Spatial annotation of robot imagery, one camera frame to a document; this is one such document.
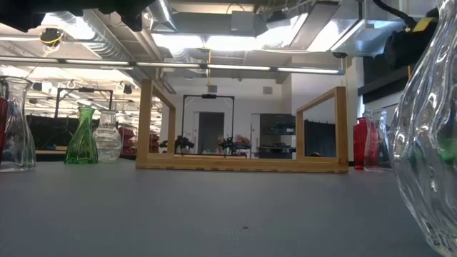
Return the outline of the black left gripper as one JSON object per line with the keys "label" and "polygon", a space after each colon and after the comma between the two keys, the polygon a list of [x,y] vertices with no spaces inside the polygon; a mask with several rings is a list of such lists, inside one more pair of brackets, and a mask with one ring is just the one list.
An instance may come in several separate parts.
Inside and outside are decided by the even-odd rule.
{"label": "black left gripper", "polygon": [[93,0],[95,9],[102,14],[116,12],[121,21],[130,30],[139,32],[142,30],[142,12],[156,0]]}

